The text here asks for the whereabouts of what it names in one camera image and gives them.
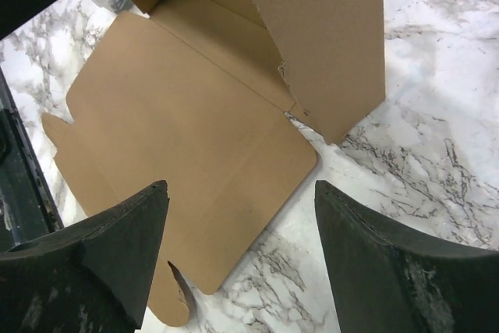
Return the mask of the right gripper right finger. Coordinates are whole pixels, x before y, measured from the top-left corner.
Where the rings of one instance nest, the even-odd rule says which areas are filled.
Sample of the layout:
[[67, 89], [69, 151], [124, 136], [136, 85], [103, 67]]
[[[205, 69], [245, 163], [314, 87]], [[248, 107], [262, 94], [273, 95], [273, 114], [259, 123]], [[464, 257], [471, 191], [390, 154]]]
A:
[[427, 235], [315, 185], [317, 227], [343, 332], [495, 332], [498, 254]]

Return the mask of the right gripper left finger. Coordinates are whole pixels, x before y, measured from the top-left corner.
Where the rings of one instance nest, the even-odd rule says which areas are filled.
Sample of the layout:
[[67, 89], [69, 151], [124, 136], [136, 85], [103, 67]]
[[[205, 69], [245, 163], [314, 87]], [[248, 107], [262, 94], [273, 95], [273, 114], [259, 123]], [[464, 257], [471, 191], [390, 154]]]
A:
[[168, 213], [153, 182], [120, 204], [1, 255], [3, 332], [141, 328]]

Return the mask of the brown cardboard box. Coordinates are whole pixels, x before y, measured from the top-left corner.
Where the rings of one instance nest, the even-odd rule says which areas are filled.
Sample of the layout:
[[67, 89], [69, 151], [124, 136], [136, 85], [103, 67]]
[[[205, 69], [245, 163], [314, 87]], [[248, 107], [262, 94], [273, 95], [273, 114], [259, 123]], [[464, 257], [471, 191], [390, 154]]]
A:
[[317, 162], [385, 98], [384, 0], [132, 0], [44, 114], [88, 215], [153, 181], [170, 206], [149, 297], [189, 321], [180, 271], [213, 294]]

